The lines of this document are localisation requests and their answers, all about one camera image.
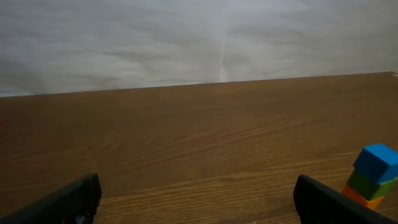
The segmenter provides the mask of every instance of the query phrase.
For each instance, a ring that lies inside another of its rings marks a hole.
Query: tabletop
[[[341,190],[397,111],[391,72],[0,98],[0,216],[97,172],[95,223],[300,223],[298,175]]]

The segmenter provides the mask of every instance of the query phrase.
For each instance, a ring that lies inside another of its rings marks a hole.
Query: stack of blocks
[[[375,209],[397,181],[398,153],[383,144],[363,148],[354,171],[341,192],[351,200]]]

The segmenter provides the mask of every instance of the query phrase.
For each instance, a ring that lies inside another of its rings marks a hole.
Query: blue block
[[[398,153],[383,144],[365,146],[354,167],[375,184],[380,184],[398,175]]]

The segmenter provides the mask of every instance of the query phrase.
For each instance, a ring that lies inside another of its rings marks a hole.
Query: green cube
[[[347,184],[366,200],[373,200],[388,194],[395,182],[397,182],[397,177],[380,184],[375,184],[359,171],[354,170]]]

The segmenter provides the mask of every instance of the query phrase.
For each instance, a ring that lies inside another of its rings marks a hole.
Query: wooden surface
[[[0,98],[0,126],[0,216],[97,172],[96,223],[298,223],[299,174],[341,190],[363,146],[398,149],[398,77]]]

